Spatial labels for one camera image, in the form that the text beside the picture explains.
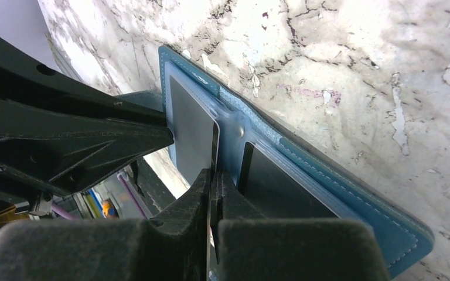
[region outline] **black plastic part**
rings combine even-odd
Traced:
[[[83,191],[172,143],[163,113],[70,79],[0,38],[0,200]]]
[[[44,220],[0,232],[1,280],[207,280],[210,173],[151,220]]]
[[[158,175],[147,164],[143,157],[139,157],[131,165],[134,171],[134,182],[142,201],[153,215],[156,215],[175,201],[173,194],[166,188]]]
[[[0,232],[0,280],[206,280],[211,173],[151,220],[17,222]],[[389,280],[371,233],[339,219],[262,219],[221,190],[221,281]]]

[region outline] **white marble surface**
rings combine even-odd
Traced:
[[[433,253],[397,279],[450,280],[450,1],[39,3],[110,94],[159,88],[162,44],[189,55],[434,230]],[[168,161],[150,156],[183,186]]]

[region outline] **stitching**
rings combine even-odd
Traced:
[[[189,88],[189,87],[185,87],[186,88],[186,90],[188,91],[188,92],[190,92],[190,94],[191,94],[191,96],[193,97],[193,98],[197,98],[198,99],[198,104],[201,106],[201,107],[205,107],[205,105],[207,104],[207,103],[209,103],[210,101],[205,101],[204,99],[206,99],[206,96],[204,96],[204,97],[202,97],[202,95],[201,94],[198,94],[198,93],[196,93],[193,89],[191,89],[191,88]]]
[[[186,66],[184,66],[182,63],[180,63],[179,61],[176,60],[172,60],[172,58],[165,52],[161,53],[161,56],[165,56],[168,57],[172,62],[180,65],[181,67],[183,67],[185,70],[190,71],[191,73],[193,73],[195,75],[195,72],[188,69]],[[160,72],[161,72],[161,77],[163,77],[163,80],[165,79],[165,69],[164,69],[164,65],[163,65],[163,60],[159,60],[160,61]],[[166,87],[165,87],[166,83],[162,83],[161,88],[162,88],[162,92],[166,95]],[[209,87],[213,90],[217,90],[217,88],[213,85],[213,84],[209,84]],[[354,193],[352,193],[351,191],[349,191],[348,189],[346,189],[345,187],[343,187],[341,184],[339,184],[338,182],[332,180],[329,176],[327,176],[326,174],[324,174],[322,171],[319,171],[318,169],[316,169],[315,167],[311,166],[310,164],[308,164],[306,161],[303,161],[300,157],[298,157],[296,154],[294,154],[290,149],[286,148],[284,145],[282,145],[282,147],[284,149],[286,149],[293,157],[295,157],[297,160],[301,161],[302,163],[304,163],[305,165],[307,165],[310,169],[312,169],[313,171],[315,171],[317,174],[320,174],[321,176],[325,177],[325,179],[329,180],[332,184],[336,185],[337,187],[341,188],[342,190],[344,190],[345,192],[351,194],[352,196],[356,197],[358,200],[360,200],[361,202],[365,203],[365,205],[368,205],[370,208],[372,208],[375,212],[379,213],[380,215],[382,215],[383,217],[385,217],[387,220],[393,222],[395,225],[397,225],[400,229],[402,229],[404,232],[406,232],[408,235],[410,235],[411,237],[413,237],[415,239],[415,244],[408,249],[407,251],[405,251],[400,257],[398,257],[396,260],[392,261],[389,265],[388,268],[391,268],[393,265],[395,265],[397,262],[399,262],[403,257],[405,257],[407,254],[409,254],[411,251],[413,251],[417,245],[418,245],[418,239],[417,237],[413,234],[410,233],[408,229],[404,228],[401,224],[397,223],[396,221],[394,221],[393,219],[391,219],[389,216],[383,214],[382,212],[380,212],[377,208],[373,207],[372,205],[370,205],[368,202],[364,201],[361,197],[355,195]],[[336,171],[332,172],[336,175],[338,175],[339,177],[342,177],[341,175],[339,175]],[[404,220],[408,221],[409,223],[411,223],[412,225],[419,227],[417,224],[415,224],[414,222],[410,221],[408,218],[406,218],[405,216],[402,216],[401,214],[397,214],[399,215],[401,218],[403,218]]]
[[[173,60],[173,59],[170,57],[170,55],[167,54],[167,53],[165,53],[165,52],[162,52],[162,53],[161,53],[161,56],[165,56],[165,57],[169,58],[173,63],[176,63],[176,64],[180,65],[180,66],[183,67],[185,70],[191,72],[191,73],[194,74],[194,75],[197,75],[196,72],[202,72],[202,71],[200,71],[200,70],[193,71],[193,70],[187,68],[186,66],[184,66],[184,65],[183,65],[182,63],[180,63],[179,61]],[[159,60],[159,61],[160,61],[160,63],[159,63],[159,69],[162,70],[162,74],[165,74],[165,69],[163,68],[163,60]],[[215,90],[215,91],[218,90],[218,88],[217,88],[216,86],[214,86],[213,83],[209,83],[208,85],[204,85],[204,87],[210,87],[211,89],[213,89],[213,90]]]
[[[280,162],[280,158],[277,157],[277,155],[275,155],[274,153],[273,153],[273,154],[270,154],[270,156],[271,156],[272,158],[274,158],[277,162]],[[291,173],[293,173],[293,174],[297,174],[292,168],[289,167],[289,165],[282,165],[282,166],[283,166],[283,168],[286,169],[288,172],[291,172]],[[310,186],[310,184],[309,184],[306,180],[304,180],[302,177],[300,177],[299,174],[297,174],[297,176],[298,176],[298,180],[303,181],[303,183],[304,183],[306,186]],[[324,189],[324,190],[325,190],[326,192],[328,192],[331,196],[333,196],[333,194],[330,193],[330,191],[328,191],[327,189]],[[317,192],[318,192],[320,195],[324,196],[323,192],[320,192],[320,191],[317,191]],[[331,207],[334,208],[334,210],[336,210],[336,211],[342,211],[342,210],[343,210],[342,208],[337,207],[336,204],[333,203],[333,200],[330,200],[330,204],[331,204]]]
[[[333,183],[334,185],[340,187],[342,190],[344,190],[345,192],[351,194],[352,196],[356,197],[358,200],[360,200],[361,202],[365,203],[365,205],[368,205],[370,208],[372,208],[375,212],[379,213],[380,215],[384,216],[387,220],[393,222],[395,225],[397,225],[399,228],[401,228],[402,230],[404,230],[404,232],[406,232],[408,235],[412,236],[415,239],[415,244],[408,249],[407,251],[405,251],[401,256],[399,256],[396,260],[392,261],[391,263],[389,263],[389,265],[387,266],[387,268],[391,268],[394,264],[396,264],[398,261],[400,261],[402,258],[404,258],[408,253],[410,253],[411,251],[413,251],[417,245],[418,245],[418,239],[417,237],[413,234],[410,233],[408,229],[404,228],[401,224],[397,223],[396,221],[394,221],[393,219],[391,219],[389,216],[383,214],[382,212],[380,212],[379,210],[377,210],[377,208],[373,207],[372,205],[370,205],[368,202],[364,201],[361,197],[355,195],[354,193],[352,193],[351,191],[347,190],[345,187],[343,187],[341,184],[339,184],[338,182],[332,180],[329,176],[327,176],[326,174],[324,174],[322,171],[318,170],[317,168],[311,166],[310,164],[308,164],[306,161],[303,161],[300,157],[298,157],[296,154],[292,153],[290,149],[286,148],[284,145],[282,145],[283,148],[285,148],[289,154],[291,154],[293,157],[295,157],[298,161],[301,161],[302,163],[304,163],[305,165],[307,165],[310,169],[312,169],[313,171],[315,171],[317,174],[320,174],[321,176],[325,177],[325,179],[329,180],[331,183]]]

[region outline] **blue edge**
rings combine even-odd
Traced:
[[[210,95],[219,100],[238,97],[169,47],[161,46],[159,48],[159,66],[163,96],[161,97],[154,92],[138,92],[123,95],[120,98],[158,111],[164,111],[166,91],[163,80],[165,77],[164,65],[167,61],[171,61],[207,90]],[[255,109],[251,108],[246,102],[241,102],[234,109],[241,110],[245,114],[251,111],[256,114]],[[434,235],[425,224],[404,211],[394,208],[385,199],[340,174],[288,138],[282,137],[276,147],[285,157],[298,165],[306,174],[318,181],[325,189],[371,224],[392,278],[432,251]]]
[[[92,198],[94,199],[94,202],[96,202],[96,206],[99,209],[99,212],[101,212],[101,214],[103,213],[103,206],[101,206],[101,203],[99,203],[99,200],[97,200],[96,195],[94,194],[94,191],[92,189],[88,190],[89,195],[92,196]]]

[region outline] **black plastic bracket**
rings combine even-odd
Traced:
[[[83,191],[172,143],[163,113],[70,79],[0,38],[0,200]]]

